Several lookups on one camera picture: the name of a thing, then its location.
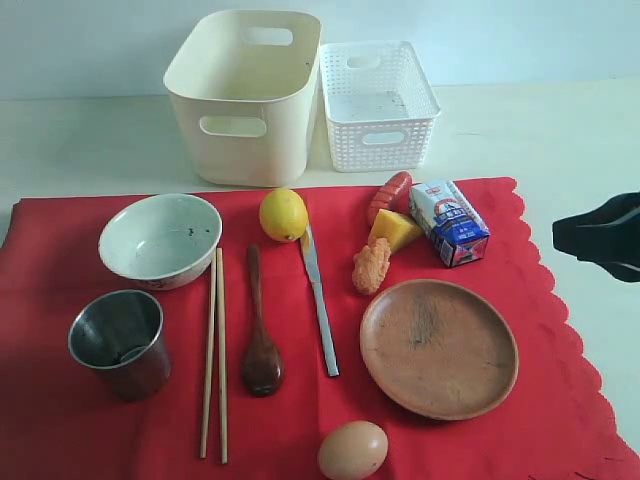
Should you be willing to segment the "blue white milk carton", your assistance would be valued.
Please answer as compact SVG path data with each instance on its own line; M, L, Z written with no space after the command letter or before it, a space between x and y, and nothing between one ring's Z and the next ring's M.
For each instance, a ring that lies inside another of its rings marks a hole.
M409 210L446 267L456 267L485 256L489 228L453 181L412 185Z

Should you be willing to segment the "yellow cheese wedge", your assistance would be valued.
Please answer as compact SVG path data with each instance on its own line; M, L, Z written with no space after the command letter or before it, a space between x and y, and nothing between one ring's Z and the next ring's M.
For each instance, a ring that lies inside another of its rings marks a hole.
M368 244L373 246L377 239L384 238L389 243L391 254L395 254L422 235L422 228L410 216L380 209L371 227Z

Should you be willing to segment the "orange fried chicken piece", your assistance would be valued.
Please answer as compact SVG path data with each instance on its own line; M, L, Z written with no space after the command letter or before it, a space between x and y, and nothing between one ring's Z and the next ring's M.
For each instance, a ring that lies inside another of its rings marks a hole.
M375 238L353 257L352 282L363 295L375 293L384 281L390 266L391 248L386 238Z

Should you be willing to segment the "yellow lemon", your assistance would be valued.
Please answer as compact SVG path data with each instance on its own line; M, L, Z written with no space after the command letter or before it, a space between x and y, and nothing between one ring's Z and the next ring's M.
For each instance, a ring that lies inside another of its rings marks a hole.
M294 242L306 231L308 211L302 197L294 190L277 188L270 191L259 207L263 231L278 242Z

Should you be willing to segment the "brown wooden plate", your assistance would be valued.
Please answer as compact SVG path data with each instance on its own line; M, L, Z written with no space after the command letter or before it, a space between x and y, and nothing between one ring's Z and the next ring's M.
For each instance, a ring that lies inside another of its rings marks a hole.
M400 282L364 311L360 352L369 375L418 415L458 421L483 415L518 376L515 337L484 298L435 279Z

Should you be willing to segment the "red toy sausage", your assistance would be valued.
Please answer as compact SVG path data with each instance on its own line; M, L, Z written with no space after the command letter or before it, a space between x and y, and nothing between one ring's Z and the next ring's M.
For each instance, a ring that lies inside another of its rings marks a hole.
M408 199L409 189L413 178L408 171L400 171L394 174L374 194L367 208L367 221L370 226L381 209L394 210L396 207L403 209Z

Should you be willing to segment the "white perforated plastic basket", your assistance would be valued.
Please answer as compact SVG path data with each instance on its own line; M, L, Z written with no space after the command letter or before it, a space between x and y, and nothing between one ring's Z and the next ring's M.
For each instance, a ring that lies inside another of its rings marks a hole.
M320 73L335 170L423 163L441 108L411 43L327 43L320 47Z

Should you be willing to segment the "silver table knife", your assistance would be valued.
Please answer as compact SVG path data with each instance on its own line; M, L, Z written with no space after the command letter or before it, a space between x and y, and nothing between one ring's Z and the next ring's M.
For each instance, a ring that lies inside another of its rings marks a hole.
M307 224L305 232L300 238L300 245L307 276L309 278L314 295L317 320L327 373L330 377L337 377L340 375L340 371L333 342L331 325L324 299L322 278L311 223Z

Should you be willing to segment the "dark wooden spoon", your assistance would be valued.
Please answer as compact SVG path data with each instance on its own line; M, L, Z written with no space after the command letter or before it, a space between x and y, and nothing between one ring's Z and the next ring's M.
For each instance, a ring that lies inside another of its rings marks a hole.
M266 397L274 394L282 385L284 363L264 322L260 250L257 244L249 246L247 261L254 321L251 338L243 356L241 376L251 395Z

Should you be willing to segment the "wooden chopstick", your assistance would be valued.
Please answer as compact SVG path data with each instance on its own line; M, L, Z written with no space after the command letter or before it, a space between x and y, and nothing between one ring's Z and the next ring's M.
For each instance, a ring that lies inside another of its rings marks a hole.
M226 298L223 249L216 249L217 272L217 315L218 315L218 376L219 376L219 415L220 415L220 458L221 464L228 463L228 394L226 360Z
M207 326L207 341L205 351L205 370L203 380L203 400L202 400L202 420L201 420L201 438L200 438L200 458L207 457L207 444L209 435L210 422L210 403L212 392L212 376L213 376L213 355L214 355L214 336L215 336L215 308L216 308L216 252L213 252L210 262L210 291L209 291L209 317Z

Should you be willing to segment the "cream plastic storage bin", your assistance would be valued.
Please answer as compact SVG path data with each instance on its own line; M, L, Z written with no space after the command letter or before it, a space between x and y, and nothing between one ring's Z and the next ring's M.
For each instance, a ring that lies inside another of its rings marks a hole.
M321 33L294 11L222 10L195 25L163 82L201 178L279 187L304 173Z

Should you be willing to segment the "left wooden chopstick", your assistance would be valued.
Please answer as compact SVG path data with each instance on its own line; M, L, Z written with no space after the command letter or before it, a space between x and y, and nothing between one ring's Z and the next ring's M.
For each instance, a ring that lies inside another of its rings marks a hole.
M214 336L215 336L215 308L216 308L216 252L213 252L210 262L210 291L209 291L209 317L207 326L207 341L205 351L205 370L203 380L203 400L202 400L202 420L201 420L201 438L200 438L200 458L207 457L207 444L209 435L210 422L210 403L212 392L212 376L213 376L213 355L214 355Z

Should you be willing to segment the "white ceramic bowl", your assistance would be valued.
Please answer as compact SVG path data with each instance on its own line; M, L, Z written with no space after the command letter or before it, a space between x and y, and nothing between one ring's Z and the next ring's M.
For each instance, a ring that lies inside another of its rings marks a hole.
M138 200L103 228L98 253L112 273L148 290L194 281L211 264L222 218L209 201L170 193Z

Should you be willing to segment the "red tablecloth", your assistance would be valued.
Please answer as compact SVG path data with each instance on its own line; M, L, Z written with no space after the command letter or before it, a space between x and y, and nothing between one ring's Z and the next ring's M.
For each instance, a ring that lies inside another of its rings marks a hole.
M386 282L437 278L476 292L508 322L518 344L516 384L494 410L434 422L390 400L359 350L368 305L351 282L368 237L370 187L302 191L318 251L340 375L320 346L315 302L300 249L270 240L258 222L261 191L217 192L226 285L229 462L212 431L199 456L209 279L157 298L165 313L171 376L153 397L117 398L69 354L70 325L97 297L125 289L98 255L105 224L129 196L24 199L1 250L1 475L5 479L317 479L317 451L334 428L368 420L389 451L379 479L635 479L638 455L617 434L601 379L567 324L564 302L522 220L508 177L463 180L487 222L482 260L448 269L427 239L391 259ZM260 250L266 328L284 375L272 395L245 388L242 362L254 306L247 252Z

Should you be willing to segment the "stainless steel cup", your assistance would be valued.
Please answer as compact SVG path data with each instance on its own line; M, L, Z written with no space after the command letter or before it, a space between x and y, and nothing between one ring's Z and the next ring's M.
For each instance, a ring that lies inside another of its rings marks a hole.
M78 364L125 401L151 397L171 374L164 311L141 290L112 291L93 300L74 319L67 345Z

